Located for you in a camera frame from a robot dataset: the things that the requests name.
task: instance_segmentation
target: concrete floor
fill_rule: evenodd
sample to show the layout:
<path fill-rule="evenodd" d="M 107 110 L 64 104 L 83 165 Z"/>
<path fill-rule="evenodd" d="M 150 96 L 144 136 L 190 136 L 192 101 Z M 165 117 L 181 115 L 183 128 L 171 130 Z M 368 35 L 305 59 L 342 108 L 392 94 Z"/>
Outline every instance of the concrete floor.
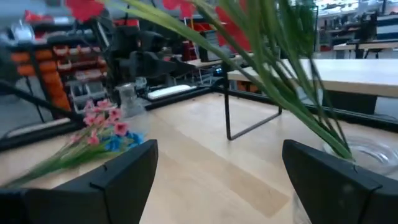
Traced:
<path fill-rule="evenodd" d="M 379 54 L 380 58 L 398 58 L 398 52 L 387 51 Z M 317 58 L 326 59 L 334 58 L 334 52 L 322 52 L 317 54 Z M 30 78 L 34 95 L 44 98 L 43 93 L 39 87 L 39 83 L 36 78 Z M 18 88 L 29 91 L 25 80 L 19 80 L 16 85 Z M 302 90 L 297 90 L 301 98 L 305 98 Z M 49 111 L 40 109 L 44 121 L 50 121 L 52 116 Z M 376 115 L 378 117 L 397 120 L 398 119 L 398 99 L 379 97 L 376 103 Z M 37 108 L 24 100 L 18 99 L 15 96 L 1 96 L 0 95 L 0 138 L 9 131 L 29 126 L 32 124 L 39 124 L 42 122 Z"/>

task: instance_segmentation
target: flower bouquet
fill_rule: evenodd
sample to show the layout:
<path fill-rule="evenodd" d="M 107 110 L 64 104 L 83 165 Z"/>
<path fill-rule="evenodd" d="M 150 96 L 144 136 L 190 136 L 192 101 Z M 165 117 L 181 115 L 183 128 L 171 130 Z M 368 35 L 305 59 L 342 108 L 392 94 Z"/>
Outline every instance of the flower bouquet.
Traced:
<path fill-rule="evenodd" d="M 121 121 L 121 110 L 112 108 L 108 100 L 92 101 L 85 106 L 87 127 L 71 136 L 53 156 L 34 166 L 28 173 L 9 181 L 3 187 L 20 187 L 49 173 L 76 168 L 104 157 L 117 156 L 144 142 L 140 134 L 128 130 Z"/>

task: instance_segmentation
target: glass vase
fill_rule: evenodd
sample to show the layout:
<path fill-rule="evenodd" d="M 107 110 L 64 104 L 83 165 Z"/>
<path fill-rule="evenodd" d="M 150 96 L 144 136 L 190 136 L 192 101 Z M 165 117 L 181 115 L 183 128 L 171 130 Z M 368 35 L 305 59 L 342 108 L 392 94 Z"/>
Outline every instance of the glass vase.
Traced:
<path fill-rule="evenodd" d="M 134 83 L 126 83 L 116 89 L 120 95 L 122 121 L 129 125 L 131 133 L 145 136 L 149 132 L 149 117 L 142 101 L 137 98 Z"/>
<path fill-rule="evenodd" d="M 347 143 L 355 164 L 377 174 L 388 175 L 398 166 L 398 152 L 391 147 L 367 138 L 348 136 Z M 332 148 L 324 143 L 323 150 L 336 156 Z M 299 199 L 293 195 L 293 223 L 311 224 L 311 221 Z"/>

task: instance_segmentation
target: small parts organizer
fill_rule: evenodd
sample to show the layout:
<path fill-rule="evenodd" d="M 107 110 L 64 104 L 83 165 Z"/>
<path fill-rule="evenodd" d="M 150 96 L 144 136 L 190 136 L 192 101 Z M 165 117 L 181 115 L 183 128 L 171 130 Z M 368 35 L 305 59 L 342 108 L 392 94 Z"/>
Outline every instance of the small parts organizer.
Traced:
<path fill-rule="evenodd" d="M 58 73 L 76 112 L 83 112 L 87 100 L 98 101 L 107 97 L 102 84 L 107 68 L 99 47 L 55 45 L 53 52 Z"/>
<path fill-rule="evenodd" d="M 48 93 L 47 100 L 65 110 L 70 110 L 68 97 L 63 90 L 60 75 L 57 72 L 57 64 L 53 61 L 53 53 L 49 49 L 38 49 L 34 51 L 34 58 L 24 50 L 14 52 L 11 55 L 13 61 L 17 63 L 17 70 L 24 77 L 36 76 L 34 63 L 37 64 L 45 88 Z"/>

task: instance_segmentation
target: clear plastic container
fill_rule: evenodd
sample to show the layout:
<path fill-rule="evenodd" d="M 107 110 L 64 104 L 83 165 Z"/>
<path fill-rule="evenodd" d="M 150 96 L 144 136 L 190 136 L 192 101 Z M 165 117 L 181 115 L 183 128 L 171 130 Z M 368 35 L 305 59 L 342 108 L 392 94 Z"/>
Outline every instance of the clear plastic container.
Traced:
<path fill-rule="evenodd" d="M 116 89 L 120 95 L 123 122 L 129 124 L 130 132 L 145 136 L 149 132 L 149 117 L 144 105 L 137 99 L 134 83 L 126 83 Z"/>
<path fill-rule="evenodd" d="M 398 166 L 398 151 L 381 142 L 372 139 L 348 136 L 347 143 L 355 164 L 381 175 L 388 175 Z M 331 155 L 336 155 L 332 148 L 324 143 L 323 150 Z M 311 224 L 299 196 L 293 195 L 293 223 Z"/>

